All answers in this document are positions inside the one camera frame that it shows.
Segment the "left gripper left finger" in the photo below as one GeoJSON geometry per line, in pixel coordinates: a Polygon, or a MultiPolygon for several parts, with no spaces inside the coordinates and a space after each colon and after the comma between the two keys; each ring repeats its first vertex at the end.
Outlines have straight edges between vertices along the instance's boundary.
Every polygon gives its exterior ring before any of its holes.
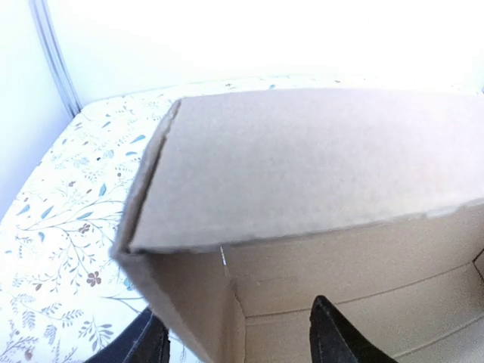
{"type": "Polygon", "coordinates": [[[169,363],[169,331],[146,308],[112,343],[88,363],[169,363]]]}

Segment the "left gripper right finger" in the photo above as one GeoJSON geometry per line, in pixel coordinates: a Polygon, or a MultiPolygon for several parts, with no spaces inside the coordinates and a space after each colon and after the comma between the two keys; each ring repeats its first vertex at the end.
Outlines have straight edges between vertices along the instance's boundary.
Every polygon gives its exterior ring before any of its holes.
{"type": "Polygon", "coordinates": [[[317,296],[310,314],[312,362],[372,363],[396,360],[367,340],[326,296],[317,296]]]}

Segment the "brown cardboard box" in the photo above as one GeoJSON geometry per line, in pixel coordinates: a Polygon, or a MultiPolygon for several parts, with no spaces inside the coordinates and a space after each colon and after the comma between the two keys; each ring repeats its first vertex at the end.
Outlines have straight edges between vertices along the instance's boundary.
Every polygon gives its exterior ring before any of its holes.
{"type": "Polygon", "coordinates": [[[483,99],[180,98],[111,253],[204,362],[312,362],[317,296],[397,362],[481,362],[483,99]]]}

